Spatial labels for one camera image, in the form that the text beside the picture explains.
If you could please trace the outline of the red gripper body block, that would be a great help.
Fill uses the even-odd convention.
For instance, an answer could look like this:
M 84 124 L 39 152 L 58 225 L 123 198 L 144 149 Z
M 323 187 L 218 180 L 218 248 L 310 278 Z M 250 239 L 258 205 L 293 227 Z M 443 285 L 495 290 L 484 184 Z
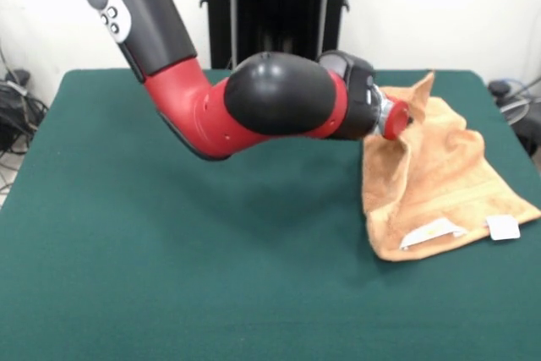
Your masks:
M 382 113 L 383 137 L 388 140 L 398 139 L 410 123 L 408 104 L 399 99 L 387 100 Z

